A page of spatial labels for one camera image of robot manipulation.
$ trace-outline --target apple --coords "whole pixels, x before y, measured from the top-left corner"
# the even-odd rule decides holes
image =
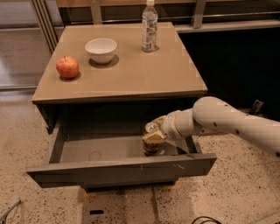
[[[78,75],[79,63],[71,56],[64,56],[57,60],[56,69],[58,70],[60,77],[70,80]]]

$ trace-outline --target black cable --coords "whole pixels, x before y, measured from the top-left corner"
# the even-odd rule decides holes
[[[192,222],[192,224],[194,224],[195,221],[200,220],[200,219],[208,219],[208,220],[202,221],[200,224],[204,224],[204,223],[207,223],[207,222],[209,222],[209,221],[211,221],[211,222],[213,222],[213,223],[216,223],[216,224],[221,224],[221,222],[219,222],[218,220],[216,220],[216,219],[214,219],[214,218],[211,218],[211,217],[209,217],[209,216],[200,216],[200,217],[196,218],[196,219]]]

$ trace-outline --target bottle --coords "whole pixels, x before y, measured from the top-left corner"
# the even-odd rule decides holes
[[[142,15],[142,50],[150,53],[156,50],[158,13],[154,0],[147,0],[147,7]]]

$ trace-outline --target bowl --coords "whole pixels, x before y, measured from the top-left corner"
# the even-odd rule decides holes
[[[110,38],[96,38],[85,45],[89,57],[98,64],[108,64],[116,54],[117,44]]]

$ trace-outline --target white bottle cap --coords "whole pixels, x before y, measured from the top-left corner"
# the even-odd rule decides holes
[[[153,6],[153,5],[155,5],[155,1],[154,0],[147,0],[147,5],[148,6]]]

